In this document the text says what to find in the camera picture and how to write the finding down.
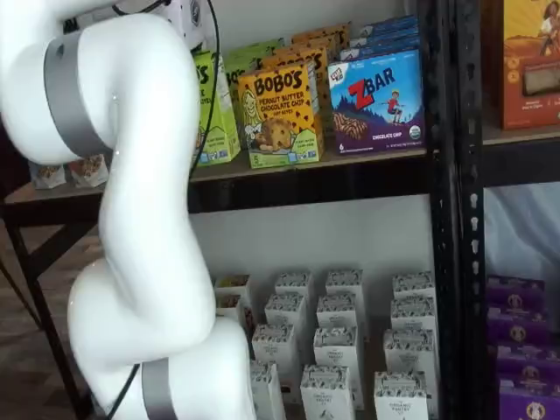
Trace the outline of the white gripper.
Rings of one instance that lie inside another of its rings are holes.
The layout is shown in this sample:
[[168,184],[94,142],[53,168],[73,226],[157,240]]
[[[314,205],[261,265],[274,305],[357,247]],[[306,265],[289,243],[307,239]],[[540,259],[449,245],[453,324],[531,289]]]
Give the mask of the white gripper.
[[199,0],[172,0],[168,5],[168,21],[188,47],[201,47],[204,43],[203,12],[203,2]]

